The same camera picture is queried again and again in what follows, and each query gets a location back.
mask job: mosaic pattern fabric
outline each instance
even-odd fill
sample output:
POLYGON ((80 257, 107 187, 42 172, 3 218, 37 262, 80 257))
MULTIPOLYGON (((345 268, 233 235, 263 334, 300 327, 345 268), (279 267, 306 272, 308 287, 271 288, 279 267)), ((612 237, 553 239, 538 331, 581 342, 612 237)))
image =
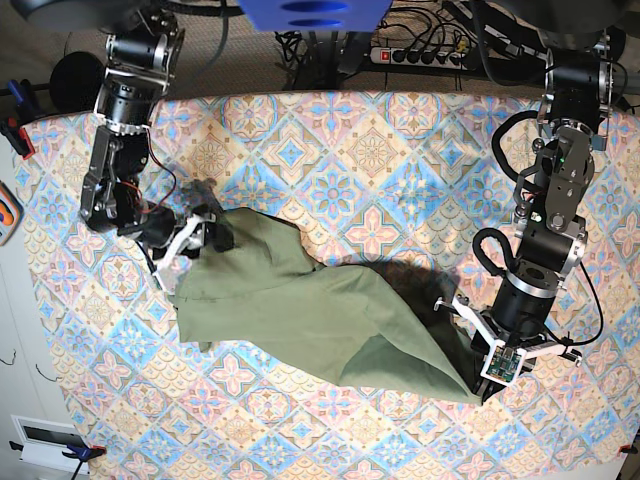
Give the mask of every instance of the mosaic pattern fabric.
MULTIPOLYGON (((393 257, 459 279, 480 307, 492 303, 498 282, 471 253, 473 234, 487 225, 514 230, 513 185, 490 138, 507 117, 532 107, 417 93, 207 98, 162 104, 153 138, 181 185, 208 180, 226 208, 296 223, 321 261, 393 257)), ((483 407, 336 388, 246 342, 223 342, 207 354, 180 344, 172 307, 151 286, 135 246, 94 235, 77 216, 95 127, 91 115, 34 123, 27 130, 37 153, 15 159, 58 383, 79 431, 108 449, 92 464, 94 478, 505 480, 607 462, 634 437, 640 133, 633 117, 614 116, 609 149, 596 154, 580 207, 604 334, 583 349, 581 367, 542 358, 483 407)), ((517 170, 533 160, 535 135, 533 123, 520 124, 504 139, 517 170)), ((147 167, 148 198, 170 185, 147 167)), ((170 203, 183 208, 185 195, 170 203)), ((549 324, 583 339, 597 322, 578 273, 549 324)))

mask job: green fabric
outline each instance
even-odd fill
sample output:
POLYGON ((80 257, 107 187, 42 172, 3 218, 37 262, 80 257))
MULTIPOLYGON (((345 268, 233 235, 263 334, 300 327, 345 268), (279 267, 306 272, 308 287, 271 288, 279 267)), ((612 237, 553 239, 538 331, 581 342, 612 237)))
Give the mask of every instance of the green fabric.
POLYGON ((376 272, 325 267, 305 252, 295 227, 252 210, 228 211, 224 219, 236 247, 203 249, 173 298, 180 341, 208 348, 247 340, 336 385, 481 403, 376 272))

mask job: white wall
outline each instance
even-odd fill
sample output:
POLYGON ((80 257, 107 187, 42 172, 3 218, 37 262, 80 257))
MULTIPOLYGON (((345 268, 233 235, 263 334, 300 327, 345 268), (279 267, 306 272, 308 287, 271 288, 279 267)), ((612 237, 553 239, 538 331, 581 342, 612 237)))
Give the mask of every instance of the white wall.
MULTIPOLYGON (((0 180, 15 191, 11 146, 0 137, 0 180)), ((0 247, 0 358, 15 364, 0 364, 0 480, 68 479, 70 474, 23 464, 20 452, 11 451, 9 441, 20 439, 11 414, 70 424, 62 392, 42 378, 36 363, 55 377, 49 350, 36 308, 33 285, 27 267, 24 235, 17 231, 0 247)))

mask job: green cloth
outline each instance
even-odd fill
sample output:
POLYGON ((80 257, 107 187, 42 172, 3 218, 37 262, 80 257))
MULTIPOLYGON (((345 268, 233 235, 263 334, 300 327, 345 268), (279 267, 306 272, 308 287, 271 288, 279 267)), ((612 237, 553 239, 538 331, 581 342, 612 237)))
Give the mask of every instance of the green cloth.
POLYGON ((295 227, 249 209, 225 212, 224 221, 235 248, 203 249, 176 289, 180 341, 206 349, 247 340, 335 385, 481 403, 375 271, 325 267, 305 252, 295 227))

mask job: power strip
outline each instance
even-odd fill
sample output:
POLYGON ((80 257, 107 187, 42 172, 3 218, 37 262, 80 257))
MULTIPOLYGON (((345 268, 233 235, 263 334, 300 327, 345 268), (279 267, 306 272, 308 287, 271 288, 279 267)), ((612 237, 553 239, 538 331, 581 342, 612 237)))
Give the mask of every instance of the power strip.
POLYGON ((467 70, 462 63, 462 55, 457 52, 435 53, 433 50, 420 52, 404 48, 373 47, 369 53, 373 63, 385 65, 409 65, 413 67, 446 68, 467 70))

